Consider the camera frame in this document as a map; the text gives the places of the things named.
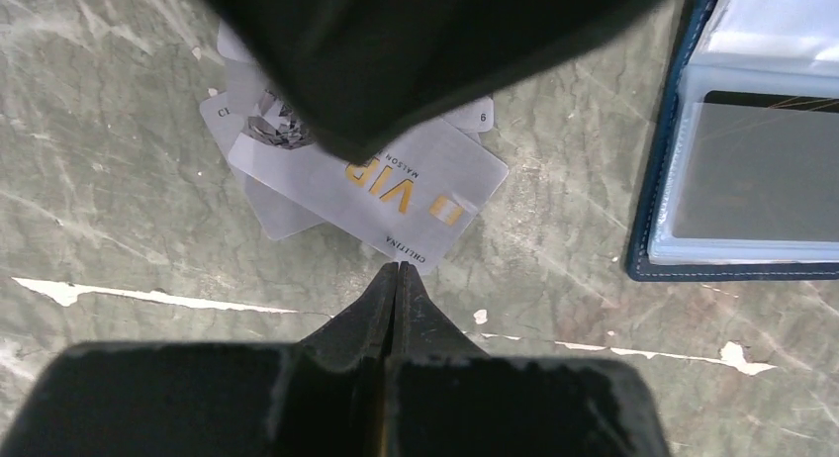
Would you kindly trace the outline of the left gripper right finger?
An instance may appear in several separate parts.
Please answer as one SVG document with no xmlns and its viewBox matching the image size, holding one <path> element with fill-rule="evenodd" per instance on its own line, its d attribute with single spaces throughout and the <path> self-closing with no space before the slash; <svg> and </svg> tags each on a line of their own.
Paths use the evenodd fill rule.
<svg viewBox="0 0 839 457">
<path fill-rule="evenodd" d="M 430 300 L 416 267 L 396 279 L 385 363 L 384 456 L 666 456 L 655 400 L 616 360 L 490 356 Z"/>
</svg>

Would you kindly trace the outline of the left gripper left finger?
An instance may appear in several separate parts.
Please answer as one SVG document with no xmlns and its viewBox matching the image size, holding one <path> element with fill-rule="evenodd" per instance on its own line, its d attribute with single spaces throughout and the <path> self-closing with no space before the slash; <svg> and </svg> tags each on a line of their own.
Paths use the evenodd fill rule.
<svg viewBox="0 0 839 457">
<path fill-rule="evenodd" d="M 362 456 L 399 267 L 295 343 L 85 342 L 43 371 L 5 456 Z"/>
</svg>

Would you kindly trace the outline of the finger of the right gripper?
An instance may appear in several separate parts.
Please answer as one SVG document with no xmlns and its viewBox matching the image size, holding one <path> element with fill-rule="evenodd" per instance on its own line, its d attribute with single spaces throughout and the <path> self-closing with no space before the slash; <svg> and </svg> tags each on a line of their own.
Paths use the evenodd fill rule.
<svg viewBox="0 0 839 457">
<path fill-rule="evenodd" d="M 352 162 L 603 46 L 665 0 L 202 0 L 317 144 Z"/>
</svg>

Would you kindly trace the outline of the blue leather card holder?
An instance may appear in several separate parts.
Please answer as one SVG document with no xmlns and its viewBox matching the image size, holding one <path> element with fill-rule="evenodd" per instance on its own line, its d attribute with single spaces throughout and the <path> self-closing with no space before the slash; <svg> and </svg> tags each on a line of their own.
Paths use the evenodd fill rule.
<svg viewBox="0 0 839 457">
<path fill-rule="evenodd" d="M 837 278 L 838 0 L 689 0 L 626 271 Z"/>
</svg>

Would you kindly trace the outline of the black VIP card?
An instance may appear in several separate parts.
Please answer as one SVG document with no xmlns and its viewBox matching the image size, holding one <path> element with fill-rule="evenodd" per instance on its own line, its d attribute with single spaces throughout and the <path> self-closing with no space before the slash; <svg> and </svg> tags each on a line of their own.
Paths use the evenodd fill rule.
<svg viewBox="0 0 839 457">
<path fill-rule="evenodd" d="M 708 92 L 673 234 L 837 241 L 837 99 Z"/>
</svg>

